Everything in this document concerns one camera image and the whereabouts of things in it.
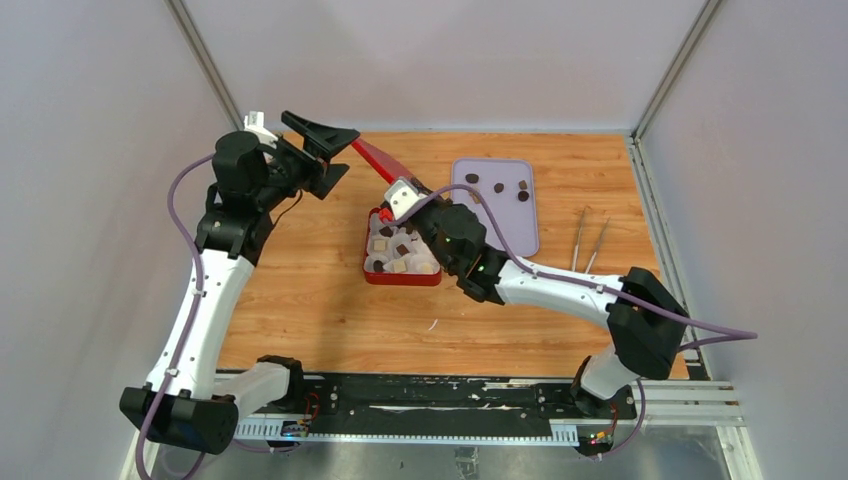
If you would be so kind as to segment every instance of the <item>purple plate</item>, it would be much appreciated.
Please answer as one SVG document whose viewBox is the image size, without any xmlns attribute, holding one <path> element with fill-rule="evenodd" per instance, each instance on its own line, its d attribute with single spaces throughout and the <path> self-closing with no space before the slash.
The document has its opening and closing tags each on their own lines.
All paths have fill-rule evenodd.
<svg viewBox="0 0 848 480">
<path fill-rule="evenodd" d="M 466 181 L 465 176 L 475 174 L 477 183 Z M 518 183 L 527 182 L 527 201 L 520 201 L 521 191 Z M 519 256 L 529 257 L 539 251 L 539 226 L 536 223 L 536 190 L 533 185 L 533 168 L 524 160 L 494 158 L 460 158 L 453 162 L 451 183 L 461 183 L 477 188 L 498 221 L 498 226 L 512 251 Z M 504 189 L 495 193 L 495 184 L 502 183 Z M 477 218 L 486 226 L 486 242 L 503 249 L 492 222 L 483 210 L 483 206 L 474 203 L 471 194 L 465 190 L 454 190 L 451 198 L 477 214 Z"/>
</svg>

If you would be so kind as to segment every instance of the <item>purple cable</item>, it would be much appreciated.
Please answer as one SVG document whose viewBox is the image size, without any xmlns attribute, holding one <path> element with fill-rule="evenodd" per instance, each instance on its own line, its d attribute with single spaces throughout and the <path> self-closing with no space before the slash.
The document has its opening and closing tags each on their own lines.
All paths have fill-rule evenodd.
<svg viewBox="0 0 848 480">
<path fill-rule="evenodd" d="M 486 215 L 489 217 L 489 220 L 492 222 L 492 228 L 495 231 L 495 235 L 498 236 L 498 240 L 501 241 L 501 245 L 503 245 L 504 251 L 509 256 L 510 260 L 512 260 L 518 266 L 518 268 L 520 268 L 521 270 L 523 270 L 523 271 L 525 271 L 525 272 L 527 272 L 531 275 L 539 276 L 539 277 L 542 277 L 542 278 L 548 278 L 548 279 L 551 279 L 551 280 L 559 280 L 559 281 L 563 281 L 563 282 L 568 282 L 568 283 L 571 283 L 571 284 L 574 284 L 574 285 L 580 285 L 580 286 L 592 288 L 592 289 L 596 289 L 598 287 L 601 287 L 605 293 L 609 293 L 609 294 L 615 295 L 616 297 L 619 297 L 623 300 L 627 300 L 628 302 L 630 302 L 634 305 L 637 305 L 639 307 L 644 308 L 645 310 L 649 310 L 653 313 L 656 313 L 657 315 L 661 315 L 665 318 L 668 318 L 669 320 L 673 320 L 675 322 L 680 322 L 684 325 L 689 325 L 691 327 L 697 327 L 697 328 L 700 328 L 700 329 L 703 329 L 703 330 L 707 330 L 707 331 L 710 331 L 710 332 L 713 332 L 713 333 L 718 333 L 718 334 L 723 335 L 722 337 L 699 340 L 697 342 L 692 342 L 692 344 L 688 344 L 688 345 L 694 344 L 694 346 L 700 346 L 700 345 L 707 345 L 707 344 L 710 344 L 710 343 L 730 342 L 730 341 L 735 341 L 735 340 L 751 340 L 751 339 L 757 338 L 757 334 L 754 333 L 754 332 L 748 332 L 748 331 L 745 331 L 745 330 L 737 330 L 735 328 L 729 328 L 729 327 L 722 327 L 720 325 L 713 325 L 711 323 L 702 322 L 700 320 L 695 320 L 693 318 L 687 318 L 687 317 L 684 317 L 683 315 L 677 314 L 677 313 L 672 312 L 670 310 L 666 310 L 664 308 L 658 307 L 658 306 L 656 306 L 656 305 L 654 305 L 650 302 L 647 302 L 645 300 L 642 300 L 641 298 L 635 297 L 635 296 L 633 296 L 633 295 L 631 295 L 627 292 L 622 292 L 621 290 L 618 290 L 616 288 L 608 287 L 606 285 L 601 285 L 599 283 L 595 283 L 595 282 L 592 282 L 590 280 L 583 280 L 582 278 L 569 277 L 567 275 L 557 275 L 557 274 L 554 274 L 554 273 L 545 273 L 545 272 L 534 271 L 531 267 L 524 264 L 518 258 L 518 256 L 515 255 L 515 253 L 513 253 L 512 249 L 509 248 L 509 245 L 506 243 L 506 239 L 504 238 L 503 232 L 501 231 L 501 228 L 498 225 L 497 220 L 495 220 L 495 215 L 492 213 L 492 210 L 491 210 L 491 208 L 489 208 L 489 204 L 486 202 L 486 199 L 483 197 L 483 195 L 480 195 L 479 192 L 477 192 L 476 190 L 474 190 L 473 188 L 471 188 L 467 185 L 453 184 L 453 185 L 447 185 L 445 187 L 442 187 L 442 188 L 436 190 L 435 192 L 431 193 L 430 195 L 427 195 L 425 198 L 422 198 L 421 200 L 416 202 L 415 205 L 413 205 L 399 219 L 392 222 L 391 225 L 399 225 L 399 224 L 407 221 L 409 219 L 409 217 L 414 215 L 418 210 L 421 210 L 421 208 L 423 208 L 424 205 L 426 205 L 427 203 L 432 201 L 434 198 L 439 197 L 439 196 L 441 196 L 441 195 L 443 195 L 443 194 L 445 194 L 445 193 L 447 193 L 451 190 L 466 190 L 470 193 L 477 195 L 477 197 L 480 199 L 480 204 L 483 205 L 483 210 L 486 211 Z"/>
<path fill-rule="evenodd" d="M 200 252 L 197 250 L 197 246 L 194 244 L 194 239 L 191 237 L 191 234 L 186 229 L 185 225 L 180 221 L 180 217 L 177 216 L 177 211 L 174 208 L 174 193 L 177 191 L 177 186 L 180 184 L 183 178 L 195 168 L 203 165 L 204 163 L 212 160 L 212 154 L 207 155 L 200 160 L 192 163 L 183 169 L 178 175 L 177 178 L 171 182 L 171 188 L 168 189 L 168 214 L 171 216 L 171 221 L 174 222 L 174 225 L 177 226 L 177 229 L 182 234 L 183 238 L 188 245 L 189 250 L 191 251 L 191 258 L 194 262 L 194 268 L 197 270 L 197 275 L 195 276 L 195 290 L 197 293 L 194 294 L 194 298 L 191 300 L 191 308 L 189 308 L 188 318 L 186 319 L 186 323 L 183 326 L 183 331 L 180 333 L 180 338 L 177 340 L 177 345 L 174 347 L 173 355 L 171 355 L 171 362 L 168 364 L 168 370 L 177 368 L 177 364 L 180 361 L 180 355 L 183 352 L 183 348 L 185 347 L 186 342 L 188 341 L 188 334 L 191 332 L 191 326 L 194 324 L 194 318 L 197 316 L 197 310 L 200 307 L 200 292 L 203 291 L 203 262 L 200 260 Z M 138 471 L 138 475 L 143 480 L 153 480 L 150 475 L 147 474 L 147 471 L 144 468 L 144 441 L 147 438 L 148 433 L 150 432 L 150 425 L 153 423 L 153 417 L 156 415 L 156 410 L 159 409 L 159 405 L 162 403 L 162 399 L 165 397 L 165 391 L 168 389 L 168 386 L 171 384 L 171 374 L 166 373 L 165 378 L 162 380 L 162 385 L 159 386 L 159 391 L 156 392 L 156 396 L 153 397 L 153 402 L 150 404 L 150 408 L 147 410 L 147 414 L 144 416 L 144 421 L 141 423 L 141 428 L 139 429 L 138 434 L 138 442 L 135 444 L 135 467 Z M 197 470 L 200 468 L 200 464 L 203 462 L 203 457 L 206 454 L 201 453 L 197 457 L 197 461 L 194 463 L 194 466 L 191 467 L 191 470 L 186 473 L 186 476 L 183 477 L 183 480 L 188 480 L 197 473 Z"/>
</svg>

